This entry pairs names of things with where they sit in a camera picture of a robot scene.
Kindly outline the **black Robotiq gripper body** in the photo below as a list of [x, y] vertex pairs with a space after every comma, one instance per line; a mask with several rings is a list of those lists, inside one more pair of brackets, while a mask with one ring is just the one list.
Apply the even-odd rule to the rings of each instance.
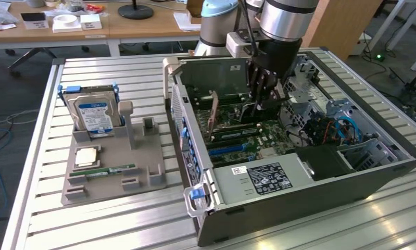
[[296, 41], [267, 40], [259, 42], [259, 54], [252, 57], [254, 64], [284, 78], [292, 67], [303, 39]]

